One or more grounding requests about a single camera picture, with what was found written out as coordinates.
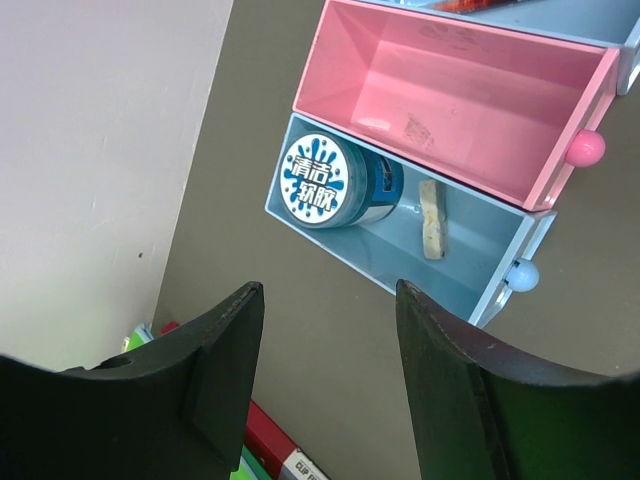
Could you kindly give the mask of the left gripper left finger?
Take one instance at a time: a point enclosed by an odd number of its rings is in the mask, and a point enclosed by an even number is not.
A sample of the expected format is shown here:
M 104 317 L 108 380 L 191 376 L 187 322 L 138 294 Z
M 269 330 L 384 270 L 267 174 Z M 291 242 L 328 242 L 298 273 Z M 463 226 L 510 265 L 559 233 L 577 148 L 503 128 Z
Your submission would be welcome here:
M 1 360 L 5 479 L 226 479 L 240 464 L 264 321 L 249 282 L 86 369 Z

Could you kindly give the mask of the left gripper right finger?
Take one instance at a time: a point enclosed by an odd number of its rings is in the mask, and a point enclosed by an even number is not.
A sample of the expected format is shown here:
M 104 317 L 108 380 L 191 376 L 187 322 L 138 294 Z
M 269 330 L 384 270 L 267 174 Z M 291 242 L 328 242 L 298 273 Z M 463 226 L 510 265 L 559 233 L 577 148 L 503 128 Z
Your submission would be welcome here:
M 639 376 L 599 375 L 511 346 L 409 281 L 396 325 L 424 479 L 635 479 Z

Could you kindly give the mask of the red folder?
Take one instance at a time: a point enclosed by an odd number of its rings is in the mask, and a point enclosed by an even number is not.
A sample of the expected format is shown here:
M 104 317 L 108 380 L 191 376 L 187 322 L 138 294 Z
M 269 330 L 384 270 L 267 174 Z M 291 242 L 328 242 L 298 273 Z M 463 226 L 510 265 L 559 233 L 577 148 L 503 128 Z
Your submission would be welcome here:
M 329 477 L 251 401 L 240 466 L 230 479 L 329 480 Z

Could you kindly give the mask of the light blue bin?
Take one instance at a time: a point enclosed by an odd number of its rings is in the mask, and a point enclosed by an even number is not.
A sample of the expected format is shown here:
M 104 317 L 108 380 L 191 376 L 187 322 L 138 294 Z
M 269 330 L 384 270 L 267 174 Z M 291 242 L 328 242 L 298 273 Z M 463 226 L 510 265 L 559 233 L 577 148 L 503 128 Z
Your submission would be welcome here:
M 305 228 L 291 220 L 280 199 L 277 174 L 294 139 L 312 131 L 351 141 L 402 166 L 402 196 L 388 216 L 329 229 Z M 423 254 L 419 183 L 429 179 L 441 182 L 446 192 L 448 249 L 440 260 Z M 539 272 L 532 258 L 556 217 L 553 211 L 529 213 L 512 207 L 297 113 L 289 119 L 265 209 L 383 289 L 394 292 L 398 280 L 408 280 L 479 328 L 502 310 L 512 293 L 537 285 Z

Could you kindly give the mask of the white eraser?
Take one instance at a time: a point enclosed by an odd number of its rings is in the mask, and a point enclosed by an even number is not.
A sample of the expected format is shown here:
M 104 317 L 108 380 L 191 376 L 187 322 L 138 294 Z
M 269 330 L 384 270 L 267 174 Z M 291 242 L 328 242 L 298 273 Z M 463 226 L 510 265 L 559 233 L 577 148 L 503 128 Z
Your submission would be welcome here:
M 447 254 L 448 224 L 444 185 L 434 179 L 419 183 L 419 200 L 423 215 L 422 241 L 426 259 L 440 260 Z

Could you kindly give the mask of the blue round tape dispenser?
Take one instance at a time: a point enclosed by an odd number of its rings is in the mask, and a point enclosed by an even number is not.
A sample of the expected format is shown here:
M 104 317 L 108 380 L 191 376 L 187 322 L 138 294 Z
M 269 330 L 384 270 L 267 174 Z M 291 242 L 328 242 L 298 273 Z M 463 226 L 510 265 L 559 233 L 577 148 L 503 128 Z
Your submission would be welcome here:
M 320 131 L 294 139 L 277 178 L 285 213 L 312 229 L 379 221 L 398 205 L 404 186 L 399 163 Z

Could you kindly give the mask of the pink bin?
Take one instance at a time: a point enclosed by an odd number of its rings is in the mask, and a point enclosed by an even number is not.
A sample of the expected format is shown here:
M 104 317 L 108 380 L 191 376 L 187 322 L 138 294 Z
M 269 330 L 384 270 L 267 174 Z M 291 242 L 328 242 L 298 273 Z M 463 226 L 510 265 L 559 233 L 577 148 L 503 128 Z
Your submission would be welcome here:
M 619 54 L 360 1 L 324 5 L 293 108 L 527 211 L 598 142 Z

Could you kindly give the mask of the red pen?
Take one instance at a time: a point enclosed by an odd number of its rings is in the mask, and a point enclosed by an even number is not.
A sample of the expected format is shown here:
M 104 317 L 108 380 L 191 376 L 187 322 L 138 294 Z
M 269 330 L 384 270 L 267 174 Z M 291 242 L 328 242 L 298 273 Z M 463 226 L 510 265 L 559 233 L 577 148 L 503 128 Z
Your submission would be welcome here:
M 441 12 L 467 14 L 517 2 L 518 0 L 450 0 L 436 2 L 432 8 Z

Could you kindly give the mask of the teal blue bin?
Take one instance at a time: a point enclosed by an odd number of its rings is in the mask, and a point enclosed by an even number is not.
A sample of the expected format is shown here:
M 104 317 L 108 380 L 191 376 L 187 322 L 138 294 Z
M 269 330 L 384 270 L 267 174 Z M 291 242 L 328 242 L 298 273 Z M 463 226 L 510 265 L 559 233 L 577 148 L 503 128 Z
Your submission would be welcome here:
M 507 1 L 471 13 L 438 11 L 433 1 L 383 1 L 383 6 L 553 37 L 619 51 L 617 94 L 626 95 L 639 75 L 637 0 Z

